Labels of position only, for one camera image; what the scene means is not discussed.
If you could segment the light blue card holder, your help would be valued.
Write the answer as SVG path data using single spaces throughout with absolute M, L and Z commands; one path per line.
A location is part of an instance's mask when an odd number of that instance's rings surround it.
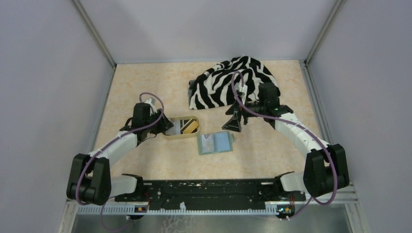
M 230 133 L 229 131 L 222 131 L 222 132 L 217 132 L 217 133 L 212 133 L 212 134 L 214 135 L 214 145 L 215 145 L 215 151 L 212 153 L 202 153 L 201 135 L 203 134 L 200 134 L 197 136 L 199 155 L 209 155 L 209 154 L 233 151 L 232 144 L 235 141 L 235 136 L 232 133 Z

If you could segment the grey patterned card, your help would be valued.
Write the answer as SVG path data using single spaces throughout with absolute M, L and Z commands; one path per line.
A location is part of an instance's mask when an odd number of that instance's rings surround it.
M 215 151 L 213 134 L 201 135 L 201 148 L 202 148 L 202 153 L 212 153 Z

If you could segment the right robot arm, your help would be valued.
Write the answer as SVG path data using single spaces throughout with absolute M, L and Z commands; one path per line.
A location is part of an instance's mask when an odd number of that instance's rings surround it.
M 303 191 L 313 199 L 330 194 L 333 200 L 339 189 L 349 185 L 346 154 L 340 144 L 330 144 L 316 136 L 296 116 L 293 110 L 280 104 L 280 92 L 273 83 L 259 85 L 258 100 L 246 102 L 247 86 L 231 85 L 235 102 L 226 112 L 232 118 L 223 129 L 241 132 L 240 121 L 248 123 L 250 117 L 261 117 L 283 134 L 304 156 L 302 172 L 289 172 L 276 177 L 274 195 L 286 200 L 293 191 Z

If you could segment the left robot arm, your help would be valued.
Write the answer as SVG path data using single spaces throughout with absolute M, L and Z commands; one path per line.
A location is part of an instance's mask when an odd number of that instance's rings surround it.
M 139 146 L 149 134 L 164 133 L 173 126 L 162 109 L 155 109 L 149 103 L 135 104 L 132 117 L 126 120 L 114 139 L 100 149 L 74 156 L 66 189 L 67 198 L 80 205 L 99 206 L 121 195 L 128 195 L 134 201 L 143 199 L 146 194 L 143 178 L 133 174 L 112 177 L 111 167 Z

